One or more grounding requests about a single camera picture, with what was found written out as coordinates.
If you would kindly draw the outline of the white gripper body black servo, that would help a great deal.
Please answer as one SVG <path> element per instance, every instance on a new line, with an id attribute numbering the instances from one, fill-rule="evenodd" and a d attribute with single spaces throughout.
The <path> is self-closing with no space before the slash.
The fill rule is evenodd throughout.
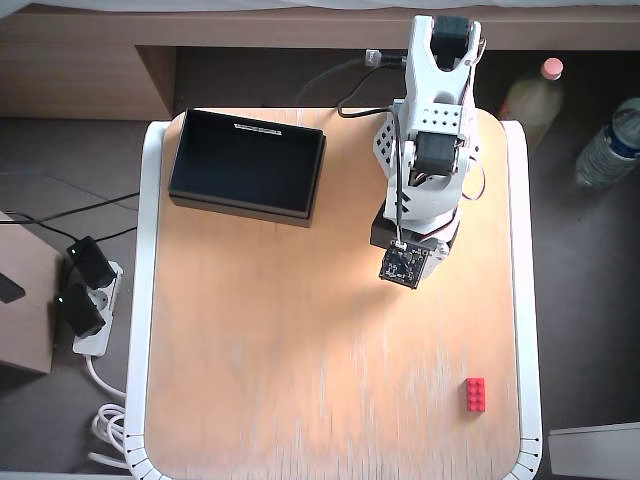
<path id="1" fill-rule="evenodd" d="M 435 232 L 421 234 L 410 230 L 402 231 L 402 238 L 405 242 L 425 243 L 426 247 L 434 250 L 426 260 L 423 269 L 423 276 L 430 276 L 436 268 L 448 257 L 459 228 L 459 216 L 452 218 L 449 223 L 442 225 Z M 386 249 L 392 240 L 395 239 L 396 226 L 393 221 L 385 219 L 379 213 L 371 226 L 370 244 Z"/>

